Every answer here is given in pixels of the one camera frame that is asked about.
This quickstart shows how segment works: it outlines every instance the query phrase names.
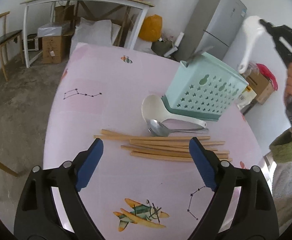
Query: metal screw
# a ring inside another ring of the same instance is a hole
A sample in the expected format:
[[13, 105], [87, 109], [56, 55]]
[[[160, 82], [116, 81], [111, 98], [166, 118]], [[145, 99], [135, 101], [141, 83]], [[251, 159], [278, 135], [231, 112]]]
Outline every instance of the metal screw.
[[228, 162], [228, 161], [222, 161], [222, 162], [221, 162], [221, 165], [222, 165], [223, 167], [228, 167], [228, 166], [229, 166], [229, 162]]
[[71, 161], [66, 161], [63, 163], [63, 167], [69, 168], [73, 163]]
[[32, 168], [32, 172], [36, 173], [36, 172], [38, 172], [38, 171], [40, 171], [40, 167], [39, 167], [39, 166], [34, 166], [34, 167]]
[[259, 172], [261, 169], [258, 166], [253, 166], [253, 171]]

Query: yellow plastic bag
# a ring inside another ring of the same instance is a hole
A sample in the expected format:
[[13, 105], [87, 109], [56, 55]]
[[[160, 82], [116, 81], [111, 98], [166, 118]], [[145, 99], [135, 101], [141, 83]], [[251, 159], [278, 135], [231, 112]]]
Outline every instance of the yellow plastic bag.
[[145, 18], [139, 32], [139, 38], [144, 41], [157, 41], [162, 33], [163, 19], [155, 14]]

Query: chair seat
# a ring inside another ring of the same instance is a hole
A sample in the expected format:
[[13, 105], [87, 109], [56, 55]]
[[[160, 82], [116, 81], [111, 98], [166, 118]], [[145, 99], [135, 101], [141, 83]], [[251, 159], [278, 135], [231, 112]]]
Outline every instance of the chair seat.
[[10, 33], [7, 33], [3, 36], [0, 37], [0, 45], [6, 41], [8, 41], [9, 39], [11, 39], [13, 36], [21, 33], [22, 30], [17, 30], [17, 31], [14, 31], [14, 32], [10, 32]]

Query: desk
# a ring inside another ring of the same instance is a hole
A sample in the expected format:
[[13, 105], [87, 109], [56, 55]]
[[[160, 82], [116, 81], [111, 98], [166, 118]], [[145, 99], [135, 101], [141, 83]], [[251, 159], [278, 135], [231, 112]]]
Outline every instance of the desk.
[[[25, 52], [25, 61], [26, 61], [26, 66], [27, 68], [30, 67], [30, 65], [41, 55], [39, 53], [35, 57], [33, 57], [31, 60], [29, 59], [28, 55], [28, 43], [27, 43], [27, 14], [28, 14], [28, 9], [30, 5], [35, 5], [35, 4], [40, 4], [40, 3], [48, 3], [51, 2], [51, 10], [50, 10], [50, 22], [53, 20], [53, 15], [54, 15], [54, 10], [55, 10], [55, 5], [57, 1], [71, 1], [71, 0], [29, 0], [26, 2], [23, 2], [21, 4], [25, 4], [25, 11], [23, 15], [23, 46], [24, 46], [24, 52]], [[129, 42], [127, 43], [127, 48], [128, 49], [134, 49], [140, 28], [142, 26], [142, 23], [144, 22], [144, 19], [146, 17], [146, 14], [148, 12], [148, 9], [150, 7], [153, 7], [151, 3], [140, 1], [140, 0], [79, 0], [79, 1], [100, 1], [100, 2], [109, 2], [109, 3], [116, 3], [116, 4], [121, 4], [133, 8], [138, 8], [139, 14], [137, 16], [136, 22], [134, 24], [134, 28], [132, 30]]]
[[[123, 61], [123, 56], [132, 63]], [[78, 152], [89, 148], [93, 136], [100, 134], [101, 129], [149, 136], [141, 115], [142, 101], [149, 94], [164, 95], [178, 66], [178, 62], [170, 59], [135, 50], [79, 43], [52, 105], [43, 168], [56, 168], [73, 160]], [[211, 140], [226, 141], [219, 148], [230, 150], [235, 167], [240, 167], [240, 162], [248, 168], [264, 165], [256, 138], [236, 105], [231, 105], [218, 122], [207, 122], [207, 127]], [[130, 156], [120, 148], [122, 144], [125, 142], [104, 140], [104, 154], [88, 186], [79, 193], [104, 238], [187, 239], [213, 196], [209, 188], [198, 191], [204, 183], [195, 164]], [[194, 192], [190, 204], [190, 194]], [[53, 194], [63, 226], [72, 230], [58, 190], [53, 189]], [[236, 189], [224, 224], [231, 221], [238, 197]], [[169, 214], [168, 218], [160, 219], [166, 228], [128, 224], [119, 232], [119, 218], [113, 212], [121, 212], [121, 208], [131, 211], [125, 198], [143, 204], [149, 200], [162, 207]]]

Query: mint green basket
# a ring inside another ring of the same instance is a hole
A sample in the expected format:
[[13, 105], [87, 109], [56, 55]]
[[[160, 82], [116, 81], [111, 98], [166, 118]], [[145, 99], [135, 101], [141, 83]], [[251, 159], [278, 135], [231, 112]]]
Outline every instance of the mint green basket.
[[234, 69], [204, 52], [188, 67], [181, 61], [162, 100], [173, 114], [217, 121], [247, 85]]

